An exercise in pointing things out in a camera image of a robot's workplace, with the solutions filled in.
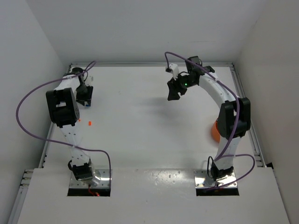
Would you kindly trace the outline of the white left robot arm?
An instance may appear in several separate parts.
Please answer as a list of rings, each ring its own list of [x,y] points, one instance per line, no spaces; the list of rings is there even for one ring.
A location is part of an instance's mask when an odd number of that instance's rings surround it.
[[[79,105],[91,106],[93,87],[86,83],[86,72],[75,67],[64,75],[65,80],[53,90],[46,92],[46,100],[51,121],[56,124],[70,144],[71,160],[68,163],[77,181],[95,187],[98,182],[91,157],[82,149],[78,149],[82,141],[79,130]]]

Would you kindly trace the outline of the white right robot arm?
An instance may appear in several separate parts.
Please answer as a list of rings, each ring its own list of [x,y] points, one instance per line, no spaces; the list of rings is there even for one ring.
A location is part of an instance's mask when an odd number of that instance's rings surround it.
[[[172,74],[168,81],[168,100],[179,100],[188,88],[199,86],[204,89],[219,107],[216,120],[220,135],[218,152],[208,167],[208,174],[218,180],[233,172],[233,160],[241,138],[251,127],[251,103],[248,98],[238,97],[219,80],[211,66],[203,66],[198,56],[185,59],[187,70],[180,72],[178,65],[167,63],[165,71]]]

